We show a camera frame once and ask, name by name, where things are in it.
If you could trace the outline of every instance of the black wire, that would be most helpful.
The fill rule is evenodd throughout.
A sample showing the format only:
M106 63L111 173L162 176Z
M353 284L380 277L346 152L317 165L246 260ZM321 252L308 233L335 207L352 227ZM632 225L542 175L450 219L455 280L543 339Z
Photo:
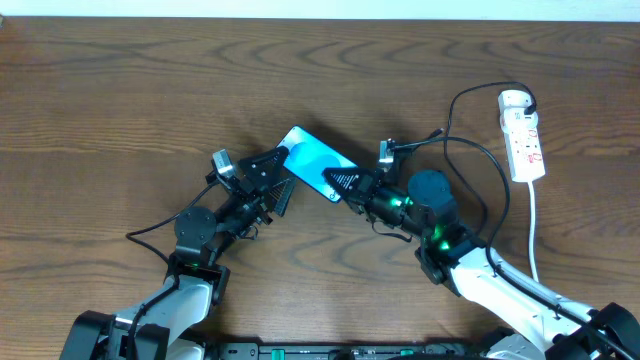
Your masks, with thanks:
M491 87L491 86L501 86L501 85L519 85L522 86L528 93L529 95L531 95L531 102L532 104L529 105L524 113L526 115L530 115L533 114L536 111L536 98L533 95L533 92L527 87L527 85L518 82L518 81L499 81L499 82L492 82L492 83L488 83L488 84L482 84L482 85L478 85L478 86L474 86L472 88L468 88L466 90L463 90L461 92L458 93L458 95L456 95L453 100L451 100L451 106L449 107L449 121L447 122L447 129L444 132L444 136L445 138L449 136L450 132L451 132L451 126L453 124L453 106L456 103L456 100L458 100L458 98L468 92L474 91L474 90L478 90L478 89L483 89L483 88L487 88L487 87ZM464 185L465 188L467 188L467 190L469 190L469 192L471 194L473 194L473 196L476 198L476 200L478 200L478 203L480 204L480 208L482 209L482 218L480 220L480 225L478 225L478 229L476 230L476 235L479 235L480 232L482 231L482 229L484 229L485 225L487 224L487 220L488 220L488 207L487 207L487 203L484 202L484 199L482 199L482 197L480 196L480 194L478 194L478 192L467 182L467 179L464 178L464 176L462 176L462 174L460 173L460 171L458 171L458 169L453 165L453 162L451 162L451 159L449 159L449 149L447 147L447 141L444 140L444 159L447 161L447 164L449 165L449 167L451 168L451 170L453 170L453 172L456 174L456 176L458 177L458 179L460 179L460 181L462 182L462 185Z
M202 190L200 192L200 194L198 194L198 196L196 196L190 203L189 205L187 205L184 210L187 210L188 208L192 207L193 205L195 205L198 201L200 201L200 199L209 191L211 190L212 187L214 187L218 182L214 181L210 184L207 185L206 188L204 188L204 190ZM137 239L134 237L134 235L140 235L140 234L144 234L147 233L149 231L153 231L159 227L162 227L164 225L167 225L168 223L172 222L173 220L177 219L180 214L182 212L184 212L184 210L182 210L181 212L173 215L172 217L161 221L155 225L149 226L148 228L144 228L142 230L136 230L136 231L132 231L127 233L125 236L127 239L133 241L134 243L144 246L145 248L153 251L154 254L158 255L165 263L167 263L167 265L169 267L172 267L172 265L169 263L169 258L167 258L167 256L165 254L163 254L160 250L156 249L155 247L153 247L152 245L149 245L148 243ZM135 358L135 345L134 345L134 338L135 338L135 334L136 334L136 329L138 327L138 322L140 321L140 319L147 313L147 311L149 311L149 309L157 304L158 302L160 302L162 299L164 299L165 297L167 297L169 294L171 294L173 291L177 290L180 287L180 277L178 276L178 273L176 271L175 268L173 269L169 269L170 272L173 274L174 277L174 282L173 285L168 288L167 290L163 291L160 295L156 296L155 298L149 300L148 303L146 304L142 304L142 306L140 306L140 309L138 310L138 312L136 313L136 315L133 317L133 320L131 321L131 326L129 327L129 332L128 332L128 338L127 338L127 360L134 360Z
M428 144L433 144L433 143L437 143L437 142L444 142L444 141L461 142L461 143L470 145L470 146L482 151L491 160L493 165L498 170L498 173L500 174L500 178L502 179L502 184L504 185L504 192L505 192L504 209L502 211L502 215L500 216L500 219L498 220L498 223L496 224L495 228L491 232L491 235L489 235L489 238L487 240L487 246L485 247L485 253L486 253L486 256L487 256L487 262L489 263L489 265L491 266L493 271L496 274L500 275L500 277L502 277L507 283L511 284L513 287L515 287L516 289L518 289L519 291L521 291L525 295L527 295L530 298L534 299L535 301L541 303L542 305L548 307L549 309L555 311L557 314L562 315L562 316L566 317L567 319L573 321L574 323L580 325L590 335L592 335L593 337L598 338L604 344L606 344L607 346L611 347L616 353L626 357L627 359L637 360L638 358L636 357L636 355L632 354L629 350L625 349L623 346L612 342L608 337L606 337L605 335L600 333L591 324L588 324L586 321L580 319L579 317L575 316L571 312L563 309L562 306L560 306L560 304L553 304L550 301L546 300L545 298L543 298L543 297L537 295L536 293L530 291L525 286L521 285L516 280L512 279L511 277L509 277L504 272L504 270L502 270L502 267L500 265L496 265L493 262L493 258L491 256L491 247L493 245L493 241L495 240L496 234L498 233L498 231L500 230L500 227L502 227L502 224L504 223L505 219L507 218L507 213L509 212L509 205L511 203L511 191L509 190L509 180L507 180L507 176L505 175L504 170L502 169L502 166L500 166L500 163L498 162L496 157L493 156L493 154L491 154L491 152L489 150L487 150L485 147L483 147L482 145L480 145L478 143L475 143L473 141L470 141L470 140L467 140L467 139L463 139L463 138L457 138L457 137L441 137L441 138L436 138L436 139L431 139L431 140L420 141L420 142L417 142L417 143L399 145L399 146L396 146L395 149L403 149L403 148L414 148L414 149L416 149L416 148L418 148L418 147L420 147L422 145L428 145Z
M217 184L217 182L213 182L213 183L211 183L211 184L207 185L207 187L206 187L206 188L204 188L204 190L202 190L202 191L200 192L200 194L198 194L198 196L196 196L196 197L193 199L193 201L191 201L191 203L189 203L189 205L187 205L187 206L184 208L184 210L186 210L186 209L188 209L188 208L192 207L192 206L193 206L193 205L195 205L198 201L200 201L200 199L204 196L204 194L206 194L209 190L211 190L211 188L212 188L212 187L214 187L216 184ZM125 235L125 237L126 237L127 239L129 239L130 241L132 241L132 242L134 242L134 243L136 243L136 244L138 244L138 245L140 245L140 246L144 246L145 248L147 248L147 249L149 249L149 250L153 251L153 253L154 253L154 254L158 255L158 256L162 259L162 261L164 261L167 265L169 265L169 258L168 258L165 254L163 254L160 250L158 250L158 249L157 249L157 248L155 248L154 246L149 245L148 243L146 243L146 242L144 242L144 241L142 241L142 240L140 240L140 239L137 239L137 238L135 238L134 236L135 236L135 235L144 234L144 233L148 233L149 231L153 231L153 230L155 230L155 229L157 229L157 228L159 228L159 227L162 227L162 226L164 226L164 225L167 225L168 223L170 223L170 222L172 222L173 220L177 219L177 218L180 216L180 214L182 213L182 211L181 211L181 212L179 212L179 213L177 213L177 214L175 214L175 215L173 215L172 217L170 217L170 218L168 218L168 219L166 219L166 220L164 220L164 221L161 221L161 222L159 222L159 223L157 223L157 224L155 224L155 225L149 226L148 228L144 228L144 229L142 229L142 230L136 230L136 231L132 231L132 232L130 232L130 233L127 233L127 234Z

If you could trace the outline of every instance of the green light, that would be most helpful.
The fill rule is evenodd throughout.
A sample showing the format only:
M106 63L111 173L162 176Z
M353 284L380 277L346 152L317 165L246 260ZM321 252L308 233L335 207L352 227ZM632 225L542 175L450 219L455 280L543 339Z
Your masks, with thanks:
M432 240L439 240L444 234L444 226L436 225L436 228L433 229L433 236L431 236Z

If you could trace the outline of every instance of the white background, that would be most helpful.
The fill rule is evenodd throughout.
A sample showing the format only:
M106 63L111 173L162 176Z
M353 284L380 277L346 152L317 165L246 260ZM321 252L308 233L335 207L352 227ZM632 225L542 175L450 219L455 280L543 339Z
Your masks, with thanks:
M0 0L6 16L640 21L640 0Z

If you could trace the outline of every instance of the wooden table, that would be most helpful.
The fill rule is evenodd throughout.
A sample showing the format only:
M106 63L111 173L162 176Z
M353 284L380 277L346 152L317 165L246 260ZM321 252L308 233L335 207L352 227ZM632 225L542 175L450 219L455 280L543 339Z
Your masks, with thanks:
M548 175L536 182L541 280L640 315L640 31L637 24L8 18L0 31L0 286L3 358L56 358L85 310L157 289L164 264L123 237L180 210L211 153L265 151L300 124L362 166L379 141L426 136L459 91L519 80L539 102ZM465 95L453 134L507 166L500 88ZM504 194L473 149L452 158L491 226ZM442 147L411 170L443 169ZM452 179L470 224L478 205ZM497 247L528 271L529 200ZM215 207L220 189L203 201ZM171 227L145 237L165 253ZM416 244L306 186L260 239L235 245L224 304L204 327L265 342L478 339L500 321L432 285Z

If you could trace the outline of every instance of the power cord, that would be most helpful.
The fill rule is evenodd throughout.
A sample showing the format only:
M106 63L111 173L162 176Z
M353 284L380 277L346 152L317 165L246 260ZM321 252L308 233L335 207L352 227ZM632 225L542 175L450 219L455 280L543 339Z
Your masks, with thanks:
M529 185L529 205L531 206L531 219L529 220L529 266L531 266L531 277L536 282L540 282L538 279L538 267L536 266L536 194L533 190L533 181L528 181Z
M184 210L187 210L188 208L192 207L193 205L195 205L198 201L200 201L200 199L209 191L211 190L212 187L214 187L218 182L214 181L212 183L210 183L209 185L207 185L206 188L204 188L204 190L202 190L200 192L200 194L198 194L198 196L196 196L190 203L189 205L187 205ZM162 299L164 299L165 297L169 296L172 292L174 292L175 290L178 290L180 288L180 277L178 276L178 273L175 269L175 264L172 264L172 262L169 260L169 258L163 254L160 250L158 250L157 248L155 248L154 246L135 238L134 236L136 235L140 235L140 234L144 234L150 231L153 231L157 228L160 228L164 225L167 225L168 223L174 221L175 219L177 219L180 214L182 212L184 212L184 210L182 210L181 212L173 215L172 217L161 221L155 225L149 226L147 228L144 228L142 230L137 230L137 231L132 231L127 233L125 236L128 240L143 246L149 250L151 250L154 254L158 255L162 261L164 261L168 266L169 266L169 273L171 273L173 275L174 278L174 282L173 285L168 288L167 290L163 291L162 293L160 293L158 296L154 297L153 299L149 300L148 303L146 304L142 304L140 306L140 309L138 310L138 312L136 313L136 315L133 317L133 320L131 321L131 326L129 327L129 332L127 334L127 360L134 360L135 359L135 345L134 345L134 338L136 335L136 329L138 328L138 322L140 321L140 319L147 313L147 311L149 311L149 309L151 309L151 307L155 304L157 304L158 302L160 302Z
M461 92L458 93L458 95L456 95L453 100L451 101L451 106L449 107L449 120L447 122L447 128L444 132L444 138L449 137L450 133L451 133L451 127L453 125L453 107L456 103L456 100L458 100L458 98L468 92L471 91L475 91L478 89L484 89L487 87L491 87L491 86L502 86L502 85L518 85L523 87L528 93L529 95L531 95L531 105L529 105L524 113L525 115L530 115L533 114L536 111L536 107L537 107L537 102L536 102L536 98L533 95L533 92L527 87L527 85L518 82L518 81L499 81L499 82L492 82L492 83L488 83L488 84L482 84L482 85L478 85L478 86L474 86L471 88L468 88L466 90L463 90ZM460 173L460 171L458 171L458 169L453 165L453 162L451 161L451 159L449 159L449 151L448 151L448 147L447 147L447 140L443 141L444 144L444 159L447 161L447 164L449 165L449 167L451 168L451 170L453 170L453 172L456 174L456 176L458 177L458 179L460 179L460 181L462 182L462 185L464 185L465 188L467 188L467 190L473 194L473 196L476 198L476 200L478 200L478 203L480 203L480 207L482 209L482 218L480 220L480 225L478 226L478 229L476 230L476 235L479 235L480 232L484 229L485 225L487 224L487 219L488 219L488 208L487 208L487 203L484 202L484 199L482 199L482 197L480 196L480 194L478 194L478 192L476 192L476 190L467 182L467 180L464 178L464 176L462 176L462 174Z
M521 285L519 282L517 282L516 280L512 279L511 277L509 277L509 275L507 275L504 272L504 270L502 270L502 267L499 264L498 265L495 264L495 262L493 261L493 258L491 256L491 247L493 245L493 241L495 240L496 234L498 233L498 231L502 227L502 224L504 223L505 219L507 218L507 214L509 213L509 205L511 203L511 191L509 190L509 181L507 180L507 176L505 175L504 170L502 169L502 166L500 165L500 163L498 162L496 157L493 154L491 154L491 152L489 150L487 150L482 145L480 145L478 143L475 143L475 142L473 142L471 140L458 138L458 137L441 137L441 138L425 140L425 141L420 141L420 142L406 144L406 145L398 145L394 149L403 149L403 148L414 148L414 149L417 149L419 146L422 146L422 145L428 145L428 144L433 144L433 143L437 143L437 142L446 142L446 141L460 142L460 143L467 144L469 146L472 146L472 147L482 151L489 158L489 160L491 160L493 165L498 170L498 173L500 174L500 178L502 179L502 184L504 185L504 192L505 192L504 209L502 210L502 214L500 216L500 219L498 220L498 223L496 224L495 228L493 229L493 231L489 235L489 238L487 240L487 246L485 247L485 253L486 253L486 256L487 256L487 262L489 263L489 265L491 266L493 271L496 274L500 275L500 277L503 278L507 283L509 283L510 285L512 285L513 287L515 287L516 289L518 289L519 291L521 291L525 295L529 296L530 298L534 299L535 301L537 301L537 302L541 303L542 305L548 307L549 309L553 310L554 312L556 312L556 314L562 315L562 316L566 317L567 319L573 321L574 323L580 325L591 336L597 338L602 343L604 343L607 346L609 346L610 348L612 348L616 353L622 355L623 357L625 357L625 358L627 358L629 360L638 360L638 358L635 355L633 355L629 350L627 350L626 348L624 348L621 345L618 345L618 344L612 342L606 335L602 334L600 331L598 331L596 328L594 328L591 324L589 324L586 321L580 319L578 316L572 314L571 312L565 310L560 304L553 304L550 301L547 301L545 298L543 298L543 297L537 295L536 293L532 292L531 290L527 289L525 286Z

